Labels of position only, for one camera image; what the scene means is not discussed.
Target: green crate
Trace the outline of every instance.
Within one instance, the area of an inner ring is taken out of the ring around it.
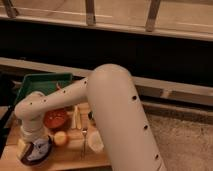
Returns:
[[[29,74],[23,79],[22,86],[18,91],[15,105],[24,99],[33,91],[40,91],[45,95],[51,94],[57,90],[56,83],[61,88],[68,86],[72,82],[71,73],[45,73],[45,74]]]

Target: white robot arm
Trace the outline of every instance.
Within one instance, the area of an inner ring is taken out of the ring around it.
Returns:
[[[34,93],[15,108],[26,140],[43,134],[42,115],[88,101],[115,171],[166,171],[130,73],[106,64],[53,94]]]

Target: dark wall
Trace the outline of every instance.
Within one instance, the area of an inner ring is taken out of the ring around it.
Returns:
[[[169,81],[213,86],[212,51],[212,42],[0,21],[2,57],[87,69],[116,63]]]

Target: table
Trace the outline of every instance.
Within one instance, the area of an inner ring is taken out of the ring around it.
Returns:
[[[87,103],[79,104],[79,110],[81,113],[82,125],[87,124],[88,136],[97,128],[89,124],[87,114],[90,111]],[[7,171],[14,169],[15,171],[33,171],[33,170],[67,170],[67,169],[80,169],[80,168],[92,168],[110,166],[108,157],[105,152],[95,154],[88,146],[86,146],[86,155],[81,157],[81,148],[83,143],[83,135],[81,130],[69,130],[68,136],[70,138],[67,146],[53,147],[50,156],[36,166],[25,166],[18,158],[17,154],[17,142],[20,138],[19,124],[17,120],[13,121],[11,131],[9,133],[2,158],[0,159],[0,170]]]

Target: red bowl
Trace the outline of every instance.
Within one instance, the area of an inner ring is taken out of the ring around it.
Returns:
[[[48,111],[44,115],[43,123],[49,129],[55,129],[61,127],[68,120],[66,110],[56,109]]]

